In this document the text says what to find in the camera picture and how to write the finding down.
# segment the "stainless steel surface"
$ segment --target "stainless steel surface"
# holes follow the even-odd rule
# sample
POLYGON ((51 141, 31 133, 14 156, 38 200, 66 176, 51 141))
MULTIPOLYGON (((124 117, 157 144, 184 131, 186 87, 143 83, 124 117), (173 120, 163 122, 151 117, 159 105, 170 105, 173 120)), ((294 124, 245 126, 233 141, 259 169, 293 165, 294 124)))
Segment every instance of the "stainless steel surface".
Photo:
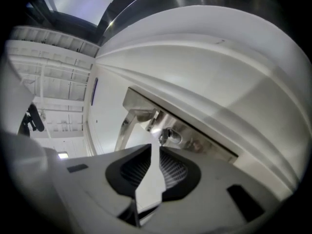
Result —
POLYGON ((125 148, 135 124, 140 124, 163 146, 204 153, 229 163, 237 159, 237 155, 132 88, 128 88, 123 106, 129 113, 122 123, 115 151, 125 148))
POLYGON ((135 0, 109 24, 104 32, 105 42, 124 28, 145 17, 191 5, 213 5, 242 10, 270 21, 290 35, 282 8, 276 0, 135 0))

